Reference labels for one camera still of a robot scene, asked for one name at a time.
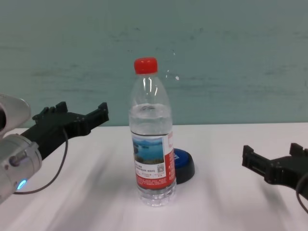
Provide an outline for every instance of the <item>wall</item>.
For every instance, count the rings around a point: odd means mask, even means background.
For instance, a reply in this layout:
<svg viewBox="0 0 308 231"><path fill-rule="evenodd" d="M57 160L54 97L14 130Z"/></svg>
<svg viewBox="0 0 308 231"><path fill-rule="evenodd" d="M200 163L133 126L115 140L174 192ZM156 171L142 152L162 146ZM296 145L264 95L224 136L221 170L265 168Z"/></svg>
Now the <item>wall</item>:
<svg viewBox="0 0 308 231"><path fill-rule="evenodd" d="M175 124L308 121L307 9L305 0L2 0L0 92L33 113L107 101L108 125L127 125L133 61L150 55Z"/></svg>

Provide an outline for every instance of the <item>table surface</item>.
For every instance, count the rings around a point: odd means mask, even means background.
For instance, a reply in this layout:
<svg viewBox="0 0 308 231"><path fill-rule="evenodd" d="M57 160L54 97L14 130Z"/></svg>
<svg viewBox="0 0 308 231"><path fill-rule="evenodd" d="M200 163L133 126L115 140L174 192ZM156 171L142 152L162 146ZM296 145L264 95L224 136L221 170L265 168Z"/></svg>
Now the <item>table surface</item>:
<svg viewBox="0 0 308 231"><path fill-rule="evenodd" d="M64 168L50 187L12 195L0 205L0 230L307 231L308 217L295 191L266 184L241 163L245 144L270 159L288 155L292 142L308 147L308 123L173 130L175 147L193 156L196 171L177 186L169 205L153 208L138 199L129 128L102 127L69 141ZM64 145L44 160L23 190L50 181L63 151Z"/></svg>

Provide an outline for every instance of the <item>plastic water bottle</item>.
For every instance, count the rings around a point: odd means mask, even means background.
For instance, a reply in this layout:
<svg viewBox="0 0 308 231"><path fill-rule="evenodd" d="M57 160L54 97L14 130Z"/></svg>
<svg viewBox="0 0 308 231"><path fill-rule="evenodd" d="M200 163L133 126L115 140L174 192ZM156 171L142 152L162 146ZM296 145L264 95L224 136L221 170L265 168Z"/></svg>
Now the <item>plastic water bottle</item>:
<svg viewBox="0 0 308 231"><path fill-rule="evenodd" d="M146 204L166 205L176 188L169 99L157 76L155 58L137 59L134 67L138 78L132 91L129 126L137 187Z"/></svg>

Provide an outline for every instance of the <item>metal robot arm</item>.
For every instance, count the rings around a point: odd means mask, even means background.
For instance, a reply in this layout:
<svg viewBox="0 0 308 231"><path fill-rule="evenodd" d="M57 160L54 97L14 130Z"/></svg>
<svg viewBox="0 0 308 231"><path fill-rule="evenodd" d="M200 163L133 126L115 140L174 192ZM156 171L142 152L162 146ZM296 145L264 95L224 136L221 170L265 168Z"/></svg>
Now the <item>metal robot arm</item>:
<svg viewBox="0 0 308 231"><path fill-rule="evenodd" d="M17 108L9 101L15 102ZM22 188L40 169L42 160L65 142L63 129L69 139L86 136L93 128L109 120L106 103L87 115L80 115L67 112L66 103L61 102L35 115L33 119L36 124L21 135L1 139L7 131L26 121L29 110L25 101L12 100L12 97L8 100L7 96L0 95L0 204Z"/></svg>

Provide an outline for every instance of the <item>blue object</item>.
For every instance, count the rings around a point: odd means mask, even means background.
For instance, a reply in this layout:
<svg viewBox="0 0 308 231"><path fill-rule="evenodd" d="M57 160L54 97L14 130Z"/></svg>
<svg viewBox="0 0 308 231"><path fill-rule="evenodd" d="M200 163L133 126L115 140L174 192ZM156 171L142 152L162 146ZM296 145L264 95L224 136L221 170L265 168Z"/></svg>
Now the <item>blue object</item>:
<svg viewBox="0 0 308 231"><path fill-rule="evenodd" d="M183 167L188 164L188 152L181 149L174 149L174 164L175 168Z"/></svg>
<svg viewBox="0 0 308 231"><path fill-rule="evenodd" d="M27 180L22 180L20 183L19 183L19 185L18 185L18 187L17 187L17 190L19 190L19 189L21 189L22 187L24 187L24 185L27 183Z"/></svg>
<svg viewBox="0 0 308 231"><path fill-rule="evenodd" d="M194 176L193 158L188 152L175 148L174 165L177 184L182 184Z"/></svg>

